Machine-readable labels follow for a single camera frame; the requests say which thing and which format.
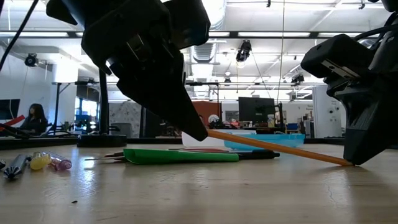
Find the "table surface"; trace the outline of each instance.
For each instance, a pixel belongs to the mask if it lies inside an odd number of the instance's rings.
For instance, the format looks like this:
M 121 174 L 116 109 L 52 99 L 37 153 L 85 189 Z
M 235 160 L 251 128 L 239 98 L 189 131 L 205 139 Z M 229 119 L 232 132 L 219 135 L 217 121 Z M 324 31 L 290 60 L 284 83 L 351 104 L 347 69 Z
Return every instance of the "table surface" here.
M 343 153 L 340 146 L 304 148 Z M 65 172 L 26 167 L 16 181 L 0 179 L 1 223 L 398 223 L 398 151 L 384 151 L 361 167 L 287 154 L 264 161 L 162 166 L 84 161 L 120 150 L 0 151 L 8 163 L 34 151 L 56 152 L 73 162 Z

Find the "white pillar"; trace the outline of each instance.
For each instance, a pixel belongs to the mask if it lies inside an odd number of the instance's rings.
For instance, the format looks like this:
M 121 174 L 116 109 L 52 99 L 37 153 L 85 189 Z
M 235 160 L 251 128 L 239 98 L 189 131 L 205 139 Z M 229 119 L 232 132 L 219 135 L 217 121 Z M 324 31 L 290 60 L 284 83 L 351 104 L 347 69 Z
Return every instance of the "white pillar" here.
M 63 62 L 53 65 L 53 81 L 57 83 L 75 82 L 78 79 L 78 65 L 72 62 Z M 75 120 L 75 98 L 76 85 L 70 85 L 60 94 L 58 106 L 58 122 L 57 125 L 63 124 L 65 121 L 72 123 Z M 52 85 L 52 94 L 50 102 L 50 118 L 49 122 L 55 119 L 55 102 L 57 100 L 57 86 Z
M 312 89 L 314 131 L 316 138 L 341 137 L 341 109 L 343 105 L 328 96 L 327 85 L 315 86 Z

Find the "blue tray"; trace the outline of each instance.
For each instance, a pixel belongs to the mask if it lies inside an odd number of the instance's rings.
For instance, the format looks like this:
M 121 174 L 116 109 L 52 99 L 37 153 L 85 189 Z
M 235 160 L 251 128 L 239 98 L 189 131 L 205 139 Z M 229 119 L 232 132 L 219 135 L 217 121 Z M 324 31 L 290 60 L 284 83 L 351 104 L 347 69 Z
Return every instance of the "blue tray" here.
M 245 138 L 256 139 L 260 141 L 270 142 L 274 144 L 280 144 L 289 147 L 298 147 L 304 144 L 304 134 L 237 134 Z M 245 144 L 235 143 L 231 141 L 224 141 L 226 147 L 234 150 L 255 150 L 262 149 L 259 147 L 248 146 Z

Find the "woman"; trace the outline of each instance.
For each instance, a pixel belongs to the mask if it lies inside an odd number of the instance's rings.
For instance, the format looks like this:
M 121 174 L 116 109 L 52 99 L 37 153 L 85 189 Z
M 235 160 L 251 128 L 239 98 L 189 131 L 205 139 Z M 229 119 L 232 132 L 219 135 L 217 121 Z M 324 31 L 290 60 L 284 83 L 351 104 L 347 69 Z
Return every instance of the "woman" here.
M 30 106 L 29 115 L 19 129 L 35 135 L 40 135 L 45 132 L 48 123 L 49 122 L 44 116 L 43 106 L 38 103 L 34 103 Z

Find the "monitor screen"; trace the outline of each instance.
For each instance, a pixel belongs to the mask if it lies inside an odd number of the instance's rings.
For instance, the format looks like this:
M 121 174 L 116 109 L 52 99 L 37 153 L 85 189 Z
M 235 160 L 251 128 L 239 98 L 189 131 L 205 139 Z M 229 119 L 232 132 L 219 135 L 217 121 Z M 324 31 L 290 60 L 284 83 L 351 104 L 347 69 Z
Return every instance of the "monitor screen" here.
M 240 121 L 267 122 L 269 114 L 275 114 L 274 99 L 239 97 Z
M 20 99 L 0 100 L 0 120 L 18 117 Z

